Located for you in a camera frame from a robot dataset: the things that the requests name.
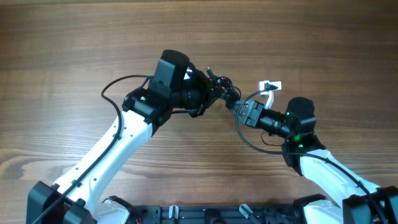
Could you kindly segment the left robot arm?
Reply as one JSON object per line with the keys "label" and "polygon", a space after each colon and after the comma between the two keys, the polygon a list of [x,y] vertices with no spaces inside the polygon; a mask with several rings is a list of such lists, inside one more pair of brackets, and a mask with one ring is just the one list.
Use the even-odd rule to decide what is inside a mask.
{"label": "left robot arm", "polygon": [[163,51],[155,73],[142,78],[122,106],[113,105],[114,123],[81,161],[52,185],[39,181],[30,190],[27,223],[101,223],[112,217],[125,222],[126,208],[96,208],[113,177],[173,114],[201,116],[223,93],[210,69],[197,70],[176,50]]}

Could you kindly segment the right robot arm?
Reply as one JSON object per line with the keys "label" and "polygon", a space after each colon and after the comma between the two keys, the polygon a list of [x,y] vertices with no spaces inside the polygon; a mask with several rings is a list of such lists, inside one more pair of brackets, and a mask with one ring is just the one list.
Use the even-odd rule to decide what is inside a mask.
{"label": "right robot arm", "polygon": [[286,164],[327,194],[296,202],[300,222],[397,223],[397,187],[369,182],[333,157],[314,133],[317,120],[312,100],[293,98],[285,113],[254,100],[235,101],[229,108],[237,124],[283,138],[279,154]]}

